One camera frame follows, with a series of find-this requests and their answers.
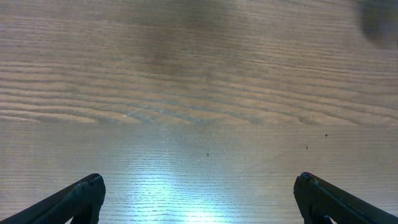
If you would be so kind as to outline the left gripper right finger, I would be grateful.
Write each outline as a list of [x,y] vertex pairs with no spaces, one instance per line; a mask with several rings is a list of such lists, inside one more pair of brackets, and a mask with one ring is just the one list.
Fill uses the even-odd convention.
[[309,173],[294,183],[294,197],[304,224],[390,224],[397,217]]

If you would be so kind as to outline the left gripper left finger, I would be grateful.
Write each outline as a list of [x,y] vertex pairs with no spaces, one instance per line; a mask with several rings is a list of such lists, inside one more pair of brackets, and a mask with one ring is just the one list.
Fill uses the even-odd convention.
[[97,224],[105,195],[103,177],[90,174],[1,224]]

